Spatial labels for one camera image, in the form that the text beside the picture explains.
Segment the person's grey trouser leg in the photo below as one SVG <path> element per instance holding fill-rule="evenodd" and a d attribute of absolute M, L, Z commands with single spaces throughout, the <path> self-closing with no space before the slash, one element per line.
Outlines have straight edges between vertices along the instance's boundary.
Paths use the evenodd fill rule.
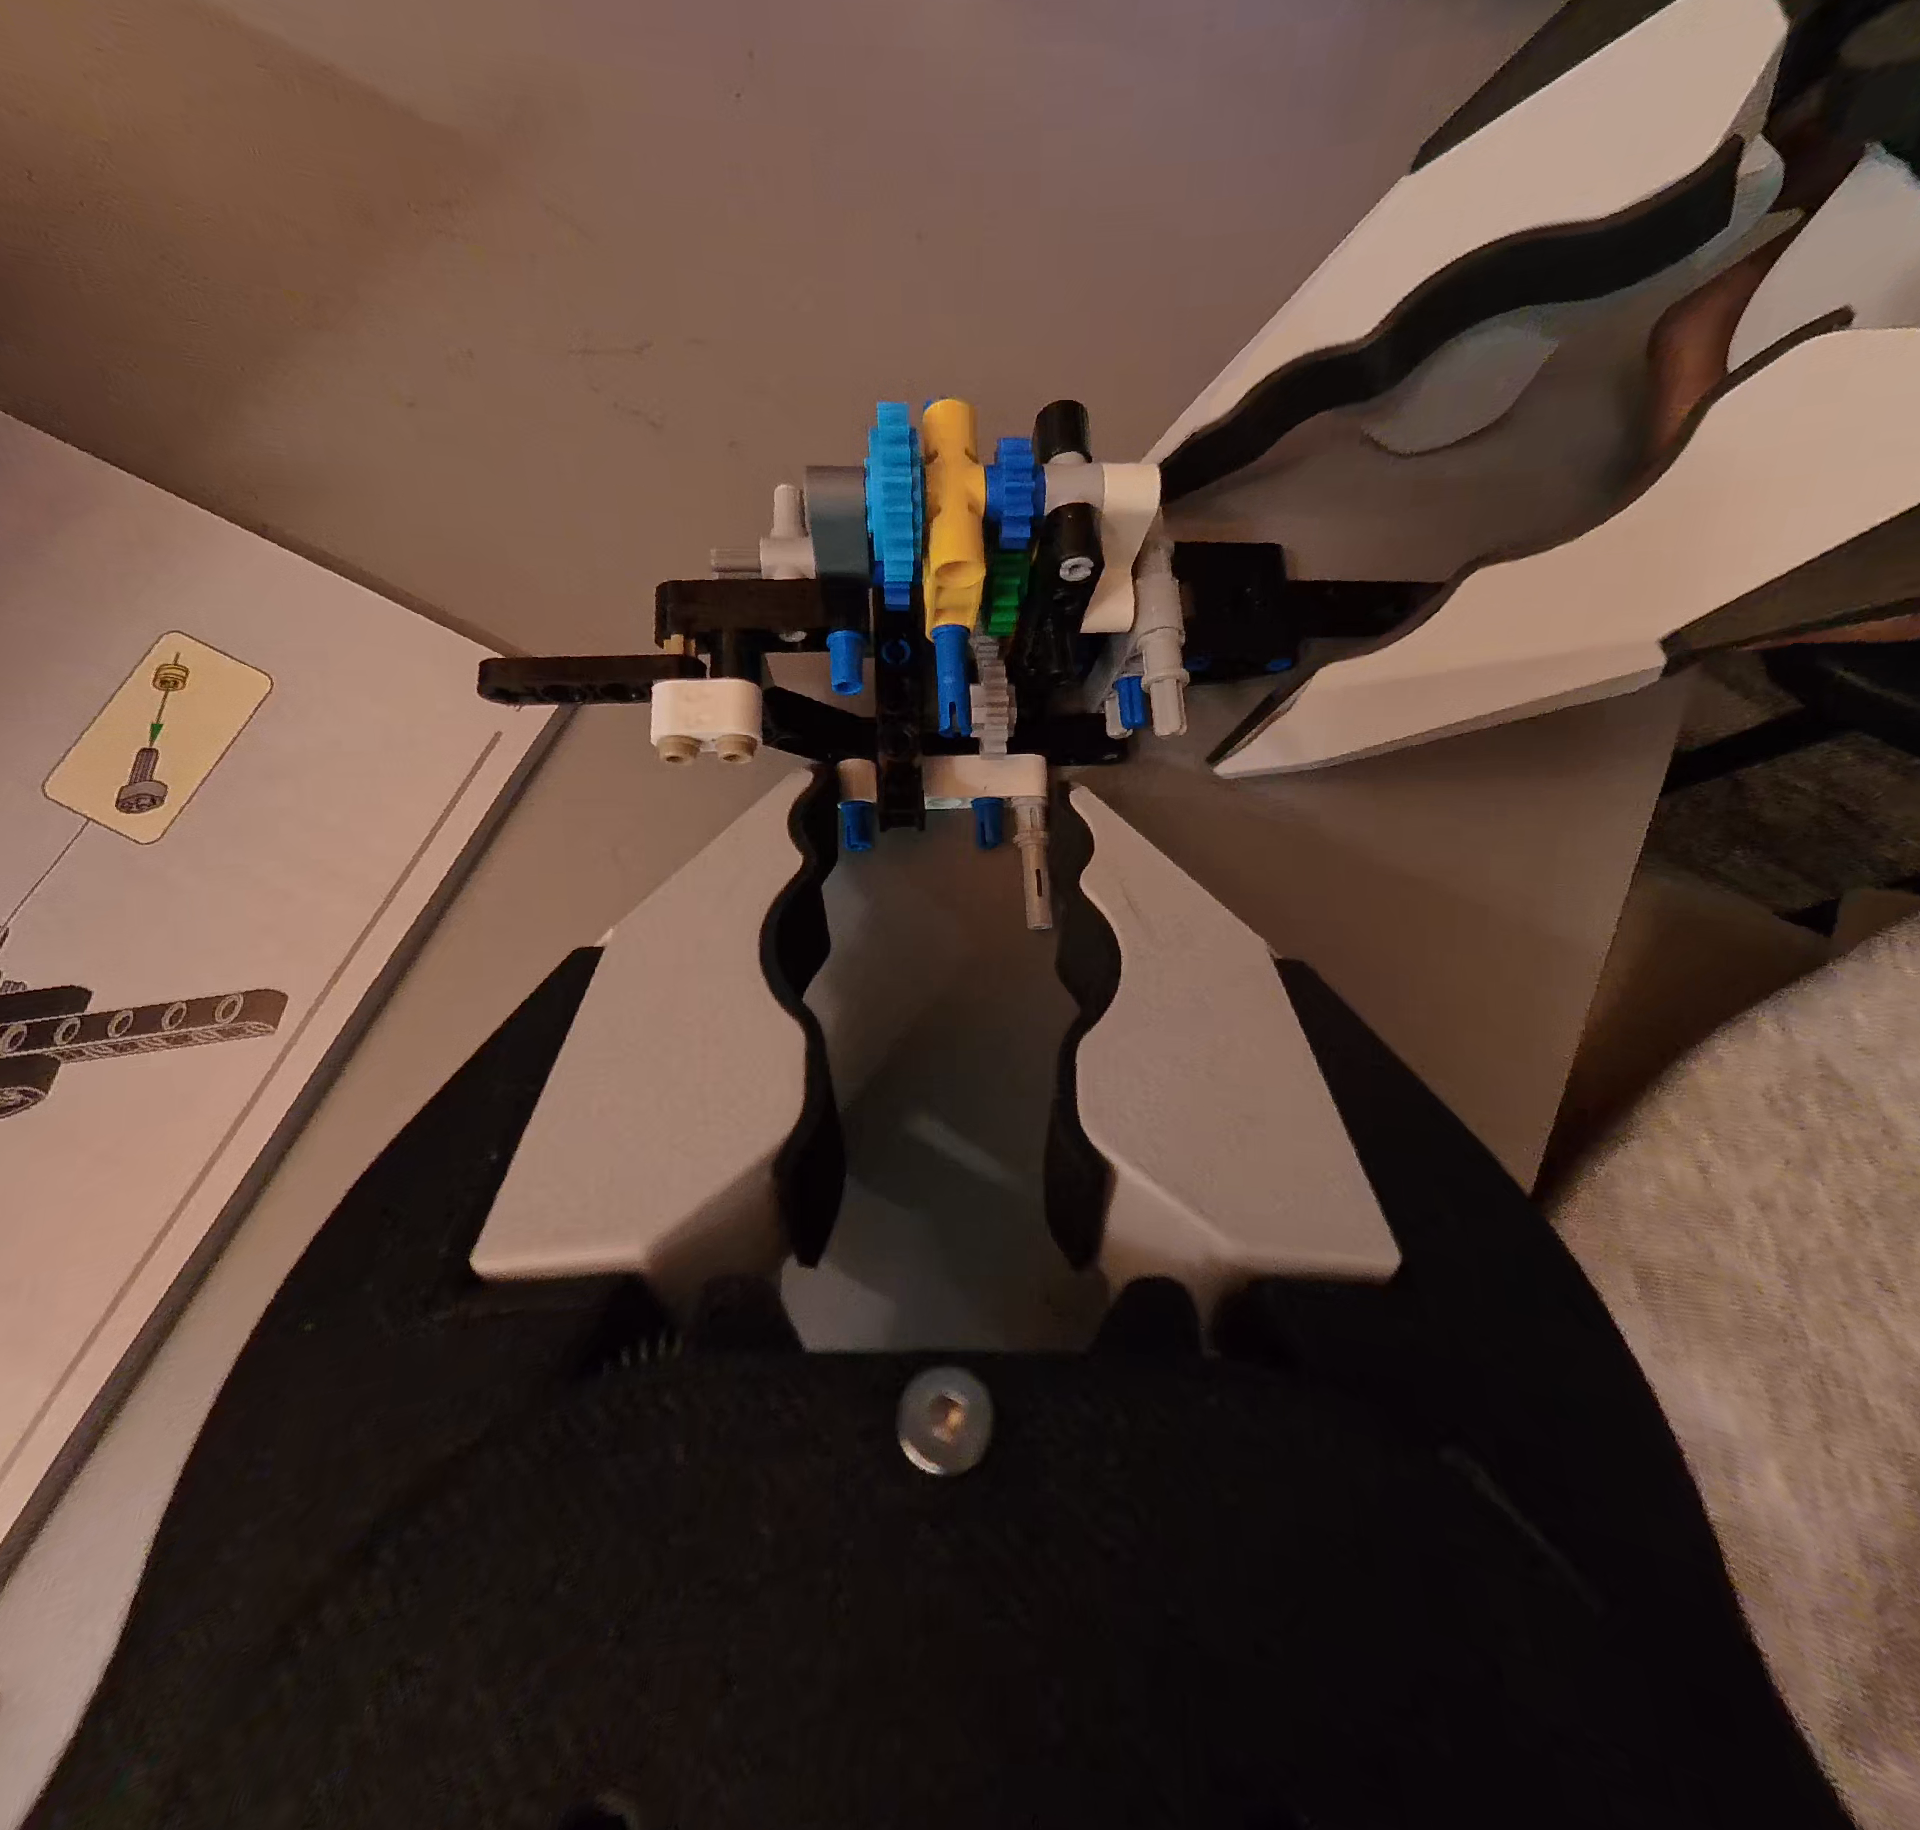
<path fill-rule="evenodd" d="M 1918 927 L 1675 915 L 1562 1099 L 1562 1242 L 1654 1387 L 1773 1683 L 1857 1825 L 1916 1825 Z"/>

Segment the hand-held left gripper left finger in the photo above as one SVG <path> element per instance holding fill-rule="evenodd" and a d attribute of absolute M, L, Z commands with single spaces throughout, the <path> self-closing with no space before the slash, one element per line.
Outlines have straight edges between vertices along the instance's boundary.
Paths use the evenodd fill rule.
<path fill-rule="evenodd" d="M 601 946 L 470 1255 L 492 1283 L 707 1283 L 826 1259 L 845 1141 L 806 993 L 840 843 L 791 772 Z"/>

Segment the lego instruction booklet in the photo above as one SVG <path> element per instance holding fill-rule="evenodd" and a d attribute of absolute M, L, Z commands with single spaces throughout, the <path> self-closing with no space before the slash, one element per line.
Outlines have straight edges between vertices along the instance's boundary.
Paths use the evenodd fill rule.
<path fill-rule="evenodd" d="M 563 711 L 12 418 L 2 538 L 11 1566 Z"/>

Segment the multicoloured lego gear assembly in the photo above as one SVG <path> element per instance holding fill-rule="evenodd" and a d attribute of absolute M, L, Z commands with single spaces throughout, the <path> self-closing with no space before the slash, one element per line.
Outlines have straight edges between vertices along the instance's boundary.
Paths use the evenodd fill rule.
<path fill-rule="evenodd" d="M 1074 400 L 992 450 L 973 404 L 877 404 L 857 466 L 775 490 L 757 564 L 661 584 L 651 652 L 483 660 L 475 691 L 513 709 L 645 705 L 669 765 L 830 765 L 847 854 L 971 810 L 982 852 L 1017 852 L 1025 921 L 1048 931 L 1061 769 L 1182 736 L 1192 684 L 1291 680 L 1435 600 L 1418 580 L 1299 576 L 1273 544 L 1167 537 L 1173 499 L 1318 411 L 1267 385 L 1125 464 L 1095 456 Z"/>

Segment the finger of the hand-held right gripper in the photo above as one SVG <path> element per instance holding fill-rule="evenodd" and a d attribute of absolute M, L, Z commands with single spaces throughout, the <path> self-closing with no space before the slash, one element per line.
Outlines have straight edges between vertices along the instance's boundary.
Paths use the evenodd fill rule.
<path fill-rule="evenodd" d="M 1764 277 L 1732 372 L 1651 481 L 1308 668 L 1212 757 L 1308 774 L 1643 691 L 1737 644 L 1916 608 L 1916 173 L 1866 148 Z"/>
<path fill-rule="evenodd" d="M 1163 434 L 1163 503 L 1340 410 L 1389 455 L 1453 450 L 1601 306 L 1782 239 L 1788 36 L 1782 0 L 1671 0 L 1408 171 Z"/>

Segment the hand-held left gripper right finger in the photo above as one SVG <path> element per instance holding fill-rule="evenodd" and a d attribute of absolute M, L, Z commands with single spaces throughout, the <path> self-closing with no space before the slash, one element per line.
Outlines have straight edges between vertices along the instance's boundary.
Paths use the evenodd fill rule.
<path fill-rule="evenodd" d="M 1046 1223 L 1108 1283 L 1386 1283 L 1399 1247 L 1258 931 L 1108 808 L 1054 805 L 1054 969 L 1072 1002 Z"/>

